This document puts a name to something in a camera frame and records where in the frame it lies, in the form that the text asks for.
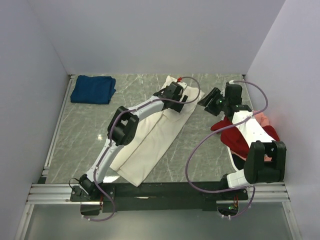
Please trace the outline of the white t shirt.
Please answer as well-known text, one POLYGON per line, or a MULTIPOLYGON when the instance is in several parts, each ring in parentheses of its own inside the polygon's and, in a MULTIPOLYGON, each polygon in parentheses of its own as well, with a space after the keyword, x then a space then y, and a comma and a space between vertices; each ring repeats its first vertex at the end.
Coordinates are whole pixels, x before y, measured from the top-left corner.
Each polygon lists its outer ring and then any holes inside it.
POLYGON ((110 168, 132 185, 137 187, 147 178, 205 95, 202 90, 191 86, 187 86, 183 93, 188 96, 188 102, 198 98, 184 104, 180 113, 166 109, 140 121, 132 142, 111 163, 110 168))

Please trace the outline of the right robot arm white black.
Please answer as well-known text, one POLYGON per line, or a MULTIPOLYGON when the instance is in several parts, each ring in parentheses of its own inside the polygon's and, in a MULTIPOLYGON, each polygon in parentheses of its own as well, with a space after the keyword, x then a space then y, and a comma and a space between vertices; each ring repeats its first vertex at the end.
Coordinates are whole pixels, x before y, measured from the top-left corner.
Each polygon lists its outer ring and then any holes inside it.
POLYGON ((244 161, 244 166, 227 174, 226 183, 219 187, 226 200, 232 199, 239 187, 277 183, 285 176, 286 145, 276 138, 270 125, 258 121, 262 111, 253 111, 242 103, 242 90, 238 81, 230 81, 223 91, 215 87, 198 103, 214 116, 224 113, 224 119, 211 130, 220 133, 220 140, 244 161))

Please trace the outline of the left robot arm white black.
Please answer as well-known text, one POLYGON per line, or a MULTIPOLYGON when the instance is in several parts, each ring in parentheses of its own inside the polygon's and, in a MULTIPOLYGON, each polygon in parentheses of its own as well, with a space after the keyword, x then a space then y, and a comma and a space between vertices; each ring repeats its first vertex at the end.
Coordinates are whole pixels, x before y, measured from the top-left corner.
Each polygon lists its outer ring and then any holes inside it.
POLYGON ((78 180, 82 195, 88 201, 94 201, 99 197, 100 188, 97 185, 103 182, 108 168, 120 150, 135 138, 139 122, 166 109, 181 112, 188 99, 188 96, 183 94, 184 87, 180 84, 181 81, 180 77, 136 106, 120 106, 116 110, 107 129, 104 147, 93 166, 78 180))

